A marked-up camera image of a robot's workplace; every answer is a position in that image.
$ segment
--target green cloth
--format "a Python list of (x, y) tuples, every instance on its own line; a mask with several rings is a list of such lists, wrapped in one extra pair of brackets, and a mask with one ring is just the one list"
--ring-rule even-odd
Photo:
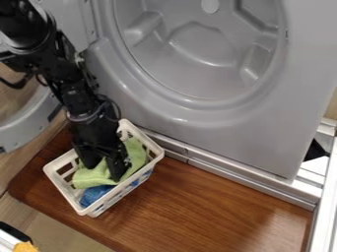
[(73, 184), (77, 189), (86, 189), (100, 185), (117, 185), (130, 177), (147, 162), (146, 151), (136, 138), (129, 138), (124, 142), (129, 155), (131, 167), (127, 169), (119, 181), (110, 179), (110, 172), (105, 158), (94, 169), (87, 169), (80, 161), (78, 170), (74, 173)]

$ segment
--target washing machine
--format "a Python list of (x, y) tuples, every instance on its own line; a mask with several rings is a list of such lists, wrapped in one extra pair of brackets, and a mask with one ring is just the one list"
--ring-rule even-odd
[[(55, 17), (99, 92), (169, 157), (307, 209), (321, 199), (336, 209), (323, 191), (337, 192), (336, 122), (321, 119), (337, 81), (337, 1), (33, 2)], [(38, 135), (58, 108), (36, 89), (1, 123), (0, 151)], [(331, 159), (303, 164), (317, 128)]]

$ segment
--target white plastic basket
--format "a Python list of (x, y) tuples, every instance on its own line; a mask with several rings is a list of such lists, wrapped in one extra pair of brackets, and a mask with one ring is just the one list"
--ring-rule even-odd
[(121, 133), (122, 141), (128, 139), (130, 135), (137, 138), (146, 149), (149, 162), (85, 209), (80, 205), (84, 189), (75, 189), (71, 179), (79, 163), (78, 156), (74, 150), (55, 159), (43, 168), (44, 173), (80, 216), (88, 215), (96, 218), (101, 215), (105, 210), (112, 207), (121, 198), (146, 181), (150, 177), (155, 164), (164, 157), (164, 150), (128, 120), (122, 119), (119, 121), (117, 132)]

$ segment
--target wooden platform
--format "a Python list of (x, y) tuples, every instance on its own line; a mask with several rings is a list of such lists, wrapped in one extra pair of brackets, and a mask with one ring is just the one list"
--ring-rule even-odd
[(12, 180), (9, 192), (111, 249), (305, 250), (311, 212), (169, 158), (99, 218), (79, 217), (42, 172), (70, 148), (64, 130)]

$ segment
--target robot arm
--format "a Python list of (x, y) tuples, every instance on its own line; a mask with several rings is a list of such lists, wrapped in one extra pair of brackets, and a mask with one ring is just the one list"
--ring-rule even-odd
[(36, 75), (66, 108), (73, 146), (84, 165), (94, 168), (105, 158), (111, 178), (118, 180), (130, 165), (116, 133), (120, 112), (116, 114), (113, 101), (95, 94), (93, 77), (76, 62), (74, 46), (57, 30), (54, 19), (46, 13), (44, 17), (29, 0), (0, 0), (0, 32), (8, 48), (0, 53), (0, 61), (26, 73), (18, 83), (0, 82), (21, 89)]

